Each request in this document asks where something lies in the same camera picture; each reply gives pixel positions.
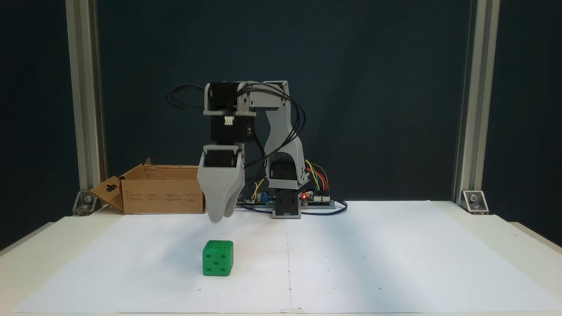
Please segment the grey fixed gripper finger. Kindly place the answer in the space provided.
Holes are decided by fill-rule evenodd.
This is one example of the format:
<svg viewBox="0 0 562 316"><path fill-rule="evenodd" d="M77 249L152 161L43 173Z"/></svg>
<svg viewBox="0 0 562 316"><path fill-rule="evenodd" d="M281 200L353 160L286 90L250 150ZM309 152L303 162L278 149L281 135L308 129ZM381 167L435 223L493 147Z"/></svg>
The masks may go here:
<svg viewBox="0 0 562 316"><path fill-rule="evenodd" d="M220 222L225 216L229 195L233 191L238 173L237 168L199 168L198 181L205 196L209 220Z"/></svg>

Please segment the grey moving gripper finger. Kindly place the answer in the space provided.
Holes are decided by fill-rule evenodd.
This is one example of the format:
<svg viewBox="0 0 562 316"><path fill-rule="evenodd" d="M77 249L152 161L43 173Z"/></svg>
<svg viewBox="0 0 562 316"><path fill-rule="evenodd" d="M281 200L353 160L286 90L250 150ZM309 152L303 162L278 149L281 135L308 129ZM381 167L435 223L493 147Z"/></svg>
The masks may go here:
<svg viewBox="0 0 562 316"><path fill-rule="evenodd" d="M244 185L245 185L245 170L241 169L239 170L235 185L233 186L233 191L229 195L229 200L227 201L226 210L224 213L224 216L226 218L229 218L233 215L236 208L236 203L238 201L238 196L242 188L244 188Z"/></svg>

